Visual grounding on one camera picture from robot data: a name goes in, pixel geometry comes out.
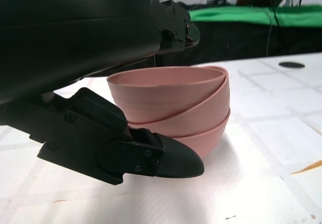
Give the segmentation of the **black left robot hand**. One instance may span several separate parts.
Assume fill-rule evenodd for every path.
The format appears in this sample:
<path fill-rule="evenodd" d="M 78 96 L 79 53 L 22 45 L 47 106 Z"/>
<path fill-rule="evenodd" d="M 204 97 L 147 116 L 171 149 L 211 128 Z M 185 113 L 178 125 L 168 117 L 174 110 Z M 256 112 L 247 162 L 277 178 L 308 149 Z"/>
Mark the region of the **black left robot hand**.
<path fill-rule="evenodd" d="M 199 40 L 189 12 L 171 0 L 1 0 L 1 125 L 41 143 L 40 159 L 109 184 L 126 173 L 200 176 L 191 148 L 130 128 L 120 108 L 88 88 L 55 94 Z"/>

